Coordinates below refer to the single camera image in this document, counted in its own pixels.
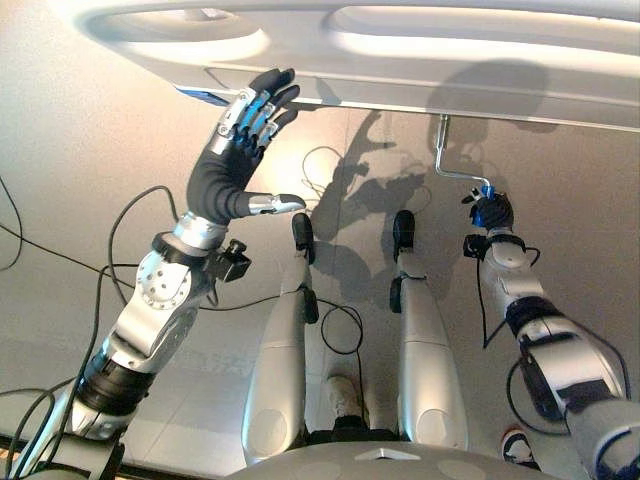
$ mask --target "white sneaker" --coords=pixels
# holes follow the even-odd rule
[[[502,458],[505,462],[540,470],[535,458],[533,458],[527,436],[515,425],[507,430],[502,437]]]
[[[335,376],[327,379],[329,405],[336,418],[348,415],[360,416],[358,394],[349,379]]]

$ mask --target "gray floor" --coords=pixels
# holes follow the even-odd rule
[[[0,173],[29,239],[100,266],[111,223],[135,194],[163,183],[184,209],[191,166],[220,109],[180,96],[81,38],[41,1],[0,6],[0,64]],[[303,112],[270,147],[249,188],[308,199],[318,240],[316,291],[354,305],[364,318],[363,376],[374,426],[395,422],[399,317],[387,308],[391,222],[401,208],[415,212],[416,249],[458,362],[470,448],[497,455],[500,436],[514,421],[504,383],[517,348],[504,332],[481,349],[475,265],[461,254],[472,227],[460,199],[472,185],[434,175],[428,144],[436,125],[435,117],[417,114]],[[446,165],[488,175],[509,193],[516,232],[543,252],[536,266],[543,285],[561,310],[621,349],[636,400],[638,139],[614,131],[455,118]],[[0,205],[0,222],[15,226],[5,198]],[[289,222],[287,215],[233,222],[228,238],[248,244],[253,265],[242,281],[220,288],[225,305],[278,292],[293,253]],[[166,201],[156,194],[123,222],[116,259],[138,261],[153,234],[170,227]],[[0,232],[0,263],[11,258],[15,243]],[[89,335],[95,279],[30,246],[18,265],[0,273],[1,390],[51,385],[75,373]],[[121,308],[110,285],[104,295],[101,334]],[[270,307],[199,317],[127,435],[130,462],[207,476],[243,466],[241,412]],[[328,322],[330,340],[349,346],[353,326],[339,314]],[[490,312],[489,324],[497,322]],[[331,421],[321,401],[322,382],[331,373],[355,375],[355,362],[324,348],[318,326],[307,327],[307,347],[307,421],[322,428]],[[536,421],[519,380],[515,399]],[[20,404],[2,400],[2,430],[15,426]],[[531,438],[543,470],[585,478],[567,440]]]

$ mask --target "electrical cable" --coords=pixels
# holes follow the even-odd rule
[[[529,252],[529,251],[536,252],[536,256],[534,257],[533,260],[531,260],[531,263],[529,264],[529,266],[533,267],[536,263],[538,263],[538,260],[540,259],[540,254],[542,252],[540,251],[539,248],[536,248],[536,247],[526,247],[524,250],[525,252]]]
[[[0,397],[6,396],[6,395],[19,394],[19,393],[40,393],[40,396],[33,403],[31,403],[31,406],[29,407],[27,412],[23,415],[22,419],[20,420],[20,423],[18,424],[18,428],[16,429],[13,435],[13,438],[11,439],[11,443],[9,444],[9,450],[7,452],[7,463],[5,464],[5,471],[4,471],[5,480],[9,480],[9,477],[11,476],[11,468],[13,467],[13,456],[16,453],[16,449],[18,447],[18,441],[20,439],[20,436],[22,435],[22,430],[24,429],[24,426],[29,420],[29,417],[31,417],[31,414],[33,413],[33,411],[38,407],[38,405],[40,405],[40,402],[42,402],[42,400],[44,400],[45,398],[49,399],[49,409],[47,410],[46,417],[51,416],[51,412],[53,412],[53,407],[55,406],[55,397],[53,396],[53,393],[50,392],[49,390],[45,390],[42,388],[19,388],[16,390],[8,390],[6,392],[0,393]]]
[[[171,207],[171,215],[173,216],[173,219],[176,222],[178,222],[178,212],[176,211],[176,203],[173,200],[173,194],[171,193],[171,190],[169,190],[169,188],[167,186],[165,186],[165,185],[156,185],[155,187],[148,188],[144,192],[139,193],[138,195],[133,197],[129,201],[129,203],[127,203],[125,205],[125,207],[122,209],[122,211],[120,212],[120,214],[116,218],[115,222],[113,222],[113,226],[111,227],[111,231],[109,232],[109,244],[108,244],[108,247],[107,247],[107,258],[108,258],[108,262],[109,262],[109,272],[111,273],[111,275],[110,275],[111,276],[111,281],[113,282],[113,285],[116,288],[116,292],[118,293],[118,296],[120,297],[120,300],[122,300],[122,304],[123,305],[127,304],[127,299],[125,298],[124,293],[122,293],[122,289],[120,288],[120,285],[118,285],[118,279],[116,277],[116,272],[115,272],[115,270],[113,268],[113,239],[115,237],[116,231],[118,230],[118,226],[120,225],[120,222],[122,221],[124,216],[127,214],[127,212],[131,209],[131,207],[133,207],[136,203],[138,203],[144,197],[146,197],[150,193],[155,192],[156,190],[163,190],[167,194],[167,197],[169,199],[169,205]]]
[[[569,435],[568,429],[567,429],[567,431],[564,431],[564,432],[553,432],[553,431],[549,431],[549,430],[543,430],[543,429],[541,429],[539,427],[535,427],[535,426],[531,425],[524,418],[522,418],[522,415],[520,415],[520,412],[518,412],[518,410],[516,409],[516,406],[513,403],[513,398],[511,396],[511,380],[513,379],[513,374],[515,373],[516,369],[519,366],[520,366],[520,360],[516,360],[516,362],[509,369],[509,373],[507,374],[507,385],[506,385],[507,401],[509,402],[509,407],[511,408],[511,411],[513,412],[515,417],[518,419],[518,421],[522,425],[527,427],[529,430],[532,430],[534,432],[540,433],[542,435],[548,435],[548,436],[552,436],[552,437],[566,437],[567,435]]]
[[[62,416],[62,421],[60,422],[60,428],[58,430],[58,433],[56,434],[55,437],[55,441],[53,444],[53,447],[51,449],[51,453],[49,454],[49,457],[47,458],[47,461],[45,462],[45,468],[48,467],[49,465],[51,465],[51,462],[53,461],[53,458],[55,457],[56,453],[58,452],[58,448],[60,447],[60,443],[62,441],[62,437],[64,436],[64,430],[65,430],[65,426],[67,425],[67,422],[69,421],[69,416],[71,415],[71,408],[73,406],[73,400],[75,398],[76,392],[78,391],[78,386],[80,385],[80,381],[82,380],[83,374],[84,374],[84,370],[87,366],[87,363],[89,362],[89,359],[91,358],[91,353],[93,352],[93,347],[95,346],[96,343],[96,339],[98,337],[98,329],[100,327],[100,299],[101,299],[101,294],[102,294],[102,278],[105,275],[105,272],[107,269],[111,268],[111,267],[135,267],[137,268],[138,265],[137,264],[133,264],[133,263],[122,263],[122,264],[116,264],[116,265],[105,265],[104,267],[102,267],[102,269],[100,270],[100,275],[98,276],[98,283],[96,286],[96,301],[95,301],[95,309],[94,309],[94,317],[93,317],[93,327],[92,327],[92,332],[91,332],[91,339],[89,340],[89,346],[87,347],[87,350],[85,352],[84,358],[82,359],[82,363],[80,365],[80,369],[78,370],[78,375],[75,378],[75,381],[73,383],[73,387],[70,390],[69,393],[69,398],[67,399],[67,404],[65,406],[64,409],[64,414]]]
[[[16,219],[18,220],[18,231],[20,232],[19,237],[18,237],[20,239],[20,241],[18,243],[18,251],[16,252],[15,256],[13,257],[13,260],[11,260],[11,262],[8,265],[0,268],[0,272],[4,272],[6,270],[9,270],[16,263],[18,263],[18,260],[20,259],[20,254],[22,254],[22,245],[24,243],[24,239],[22,237],[22,218],[20,217],[20,212],[18,211],[18,207],[16,206],[16,203],[13,201],[13,197],[9,193],[9,189],[7,188],[7,185],[4,183],[4,180],[2,179],[2,175],[0,175],[0,184],[2,184],[2,188],[4,190],[4,193],[7,194],[7,198],[9,199],[9,203],[11,203],[11,207],[13,208],[13,211],[16,214]]]
[[[13,476],[14,480],[17,480],[18,478],[20,478],[20,475],[22,474],[22,470],[24,469],[24,465],[27,462],[27,459],[29,458],[29,456],[31,455],[31,452],[33,452],[33,449],[36,445],[37,439],[40,438],[40,436],[42,435],[44,429],[47,426],[47,423],[49,422],[49,419],[51,418],[51,414],[53,413],[53,408],[55,406],[55,398],[53,396],[53,393],[59,389],[61,389],[62,387],[64,387],[65,385],[67,385],[68,383],[70,383],[73,380],[72,378],[68,378],[60,383],[58,383],[57,385],[54,385],[53,387],[47,389],[47,390],[43,390],[43,389],[18,389],[18,390],[13,390],[12,393],[23,393],[25,391],[41,391],[42,394],[31,404],[31,406],[29,407],[29,409],[27,410],[27,412],[23,415],[22,419],[20,420],[20,423],[18,424],[18,428],[16,429],[13,438],[11,439],[11,444],[9,445],[9,450],[8,450],[8,460],[7,460],[7,465],[5,468],[5,478],[8,480],[9,479],[9,475],[11,474],[11,467],[12,467],[12,460],[13,460],[13,455],[18,447],[18,442],[20,441],[20,437],[22,436],[22,431],[27,423],[27,421],[29,420],[29,418],[31,417],[31,415],[33,414],[33,412],[35,411],[35,409],[38,407],[38,405],[40,405],[40,402],[42,400],[44,400],[45,398],[49,398],[49,408],[47,410],[47,413],[45,414],[44,418],[42,419],[42,421],[40,422],[40,426],[38,427],[38,430],[36,431],[35,435],[33,436],[33,440],[30,442],[29,446],[27,447],[27,449],[23,452],[21,452],[20,454],[20,463],[18,464],[18,467],[16,468],[16,473]]]
[[[21,240],[21,241],[23,241],[24,243],[26,243],[26,244],[28,244],[28,245],[31,245],[31,246],[33,246],[33,247],[36,247],[37,249],[42,250],[43,252],[49,253],[49,254],[54,255],[54,256],[56,256],[56,257],[62,258],[62,259],[64,259],[64,260],[68,260],[68,261],[70,261],[70,262],[72,262],[72,263],[75,263],[75,264],[77,264],[77,265],[80,265],[81,267],[84,267],[84,268],[86,268],[86,269],[88,269],[88,270],[91,270],[92,272],[100,273],[100,269],[95,268],[95,267],[93,267],[93,266],[91,266],[91,265],[89,265],[89,264],[87,264],[87,263],[84,263],[84,262],[82,262],[82,261],[80,261],[80,260],[77,260],[77,259],[75,259],[75,258],[73,258],[73,257],[69,257],[68,255],[65,255],[65,254],[63,254],[63,253],[59,253],[59,252],[56,252],[56,251],[54,251],[54,250],[51,250],[50,248],[44,247],[44,246],[42,246],[42,245],[40,245],[40,244],[38,244],[38,243],[36,243],[36,242],[33,242],[33,241],[29,240],[28,238],[26,238],[25,236],[20,235],[19,233],[14,232],[13,230],[11,230],[11,229],[10,229],[9,227],[7,227],[6,225],[3,225],[2,223],[0,223],[0,228],[1,228],[2,230],[4,230],[5,232],[7,232],[7,233],[9,233],[9,234],[13,235],[14,237],[16,237],[16,238],[20,239],[20,240]],[[111,277],[111,275],[110,275],[110,274],[108,274],[108,273],[105,273],[105,275],[106,275],[107,277]],[[134,288],[134,286],[133,286],[133,285],[131,285],[130,283],[125,282],[125,281],[120,280],[120,279],[118,279],[118,283],[120,283],[121,285],[125,285],[125,286],[127,286],[127,287],[129,287],[129,288]]]
[[[540,259],[540,249],[536,247],[526,247],[525,251],[535,251],[536,256],[531,261],[529,266],[533,267]],[[480,284],[480,258],[476,259],[476,287],[478,289],[478,300],[480,301],[480,310],[482,311],[482,349],[486,350],[491,341],[500,333],[500,330],[506,325],[506,320],[503,320],[498,324],[495,330],[487,337],[487,312],[484,307],[484,300],[482,299],[482,285]]]
[[[242,305],[236,305],[234,307],[217,307],[217,308],[209,308],[209,307],[200,307],[201,310],[207,310],[209,312],[232,312],[234,310],[242,310],[244,308],[253,307],[254,305],[258,305],[259,303],[268,302],[269,300],[274,300],[279,298],[280,295],[272,295],[270,297],[261,298],[259,300],[255,300],[253,302],[245,303]]]
[[[320,321],[320,336],[322,337],[322,341],[324,342],[324,344],[327,346],[329,350],[331,350],[332,352],[338,355],[352,355],[354,353],[356,354],[356,359],[358,361],[358,382],[360,387],[360,415],[362,420],[364,421],[365,419],[364,387],[362,382],[362,360],[360,358],[360,347],[362,346],[362,341],[364,340],[364,329],[362,325],[362,317],[360,316],[360,313],[358,312],[358,310],[356,310],[355,307],[352,307],[351,305],[338,305],[329,300],[324,300],[321,298],[318,298],[318,302],[325,303],[331,306],[331,308],[327,310],[327,312],[322,316],[322,320]],[[333,345],[329,343],[329,341],[327,340],[327,336],[324,332],[324,326],[327,318],[333,312],[338,310],[349,315],[349,317],[351,317],[351,319],[356,324],[356,327],[358,328],[358,331],[359,331],[358,342],[356,343],[356,346],[351,350],[338,350],[337,348],[335,348]]]

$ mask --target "metal rod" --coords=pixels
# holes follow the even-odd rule
[[[440,164],[444,160],[444,152],[447,149],[447,140],[449,137],[449,115],[440,115],[440,123],[438,124],[438,136],[436,138],[436,173],[443,177],[461,178],[464,180],[477,180],[484,183],[487,187],[491,187],[491,182],[486,177],[471,175],[463,172],[453,172],[443,170]]]

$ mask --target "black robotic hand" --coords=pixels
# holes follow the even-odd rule
[[[293,69],[269,70],[229,105],[191,173],[187,186],[191,212],[227,225],[233,218],[305,207],[295,195],[244,191],[273,137],[298,115],[296,110],[287,110],[270,120],[300,93],[297,85],[289,85],[294,76]]]
[[[466,197],[463,202],[473,200],[473,197]],[[513,209],[506,194],[495,193],[492,198],[482,196],[471,207],[469,216],[473,218],[474,225],[485,227],[487,231],[513,227]]]

